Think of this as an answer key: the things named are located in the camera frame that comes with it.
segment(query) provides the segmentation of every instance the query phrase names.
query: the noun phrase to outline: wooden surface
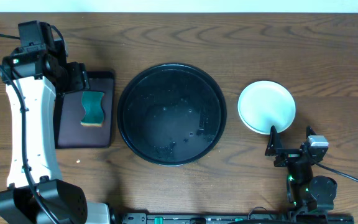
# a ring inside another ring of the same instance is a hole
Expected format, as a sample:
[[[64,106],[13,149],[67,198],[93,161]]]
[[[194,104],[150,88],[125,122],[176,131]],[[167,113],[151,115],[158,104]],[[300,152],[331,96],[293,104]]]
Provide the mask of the wooden surface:
[[[128,82],[144,69],[183,62],[208,72],[227,103],[216,147],[197,162],[153,165],[124,144],[114,124],[108,149],[57,151],[65,181],[88,200],[121,211],[247,213],[255,206],[287,207],[286,168],[264,156],[267,136],[249,130],[237,112],[239,94],[273,80],[295,97],[294,123],[283,142],[298,147],[312,125],[330,141],[323,164],[358,177],[358,15],[356,14],[0,14],[0,32],[38,19],[56,25],[69,61],[88,70],[115,69],[115,107]],[[19,41],[0,38],[0,61]],[[0,79],[0,191],[11,163],[11,115]],[[335,212],[358,223],[358,184],[313,167],[338,182]]]

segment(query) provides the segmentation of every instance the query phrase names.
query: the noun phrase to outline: white plate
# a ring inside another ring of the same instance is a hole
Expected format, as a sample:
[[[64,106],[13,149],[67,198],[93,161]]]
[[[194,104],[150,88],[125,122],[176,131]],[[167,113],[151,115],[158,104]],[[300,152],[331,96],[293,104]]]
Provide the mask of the white plate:
[[[273,125],[280,133],[292,124],[296,106],[286,88],[275,82],[259,81],[242,91],[238,110],[248,128],[260,134],[270,134]]]

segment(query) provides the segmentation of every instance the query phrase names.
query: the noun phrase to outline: wooden table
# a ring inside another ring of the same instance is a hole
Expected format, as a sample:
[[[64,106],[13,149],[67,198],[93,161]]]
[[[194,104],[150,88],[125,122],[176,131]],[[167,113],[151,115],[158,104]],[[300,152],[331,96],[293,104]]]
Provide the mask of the wooden table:
[[[283,133],[286,146],[298,147],[310,124],[330,141],[323,164],[358,177],[358,14],[0,13],[0,32],[18,35],[18,23],[36,19],[61,30],[69,61],[83,62],[89,71],[115,69],[115,106],[134,76],[165,62],[208,72],[226,99],[221,140],[185,166],[139,158],[116,124],[107,149],[58,150],[65,181],[81,187],[88,200],[109,202],[120,211],[287,208],[286,168],[264,156],[268,137],[249,130],[237,112],[239,94],[257,80],[279,82],[295,97],[296,118]],[[0,38],[0,61],[18,46],[17,40]],[[10,107],[0,78],[0,191],[6,189],[11,142]],[[338,182],[334,211],[350,213],[358,223],[358,183],[313,170]]]

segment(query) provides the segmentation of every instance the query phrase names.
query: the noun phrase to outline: sponge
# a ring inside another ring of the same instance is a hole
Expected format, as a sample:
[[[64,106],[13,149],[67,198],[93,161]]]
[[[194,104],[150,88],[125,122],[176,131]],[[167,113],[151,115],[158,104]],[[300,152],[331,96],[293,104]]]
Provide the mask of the sponge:
[[[81,120],[83,126],[101,127],[104,121],[104,112],[101,107],[104,93],[98,91],[84,91],[82,94],[82,106],[85,116]]]

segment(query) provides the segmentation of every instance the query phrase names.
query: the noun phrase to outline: white wall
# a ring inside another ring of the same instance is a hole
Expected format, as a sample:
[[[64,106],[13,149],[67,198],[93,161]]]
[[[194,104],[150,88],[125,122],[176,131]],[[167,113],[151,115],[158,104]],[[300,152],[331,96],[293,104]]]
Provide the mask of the white wall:
[[[0,0],[0,12],[358,12],[358,0]]]

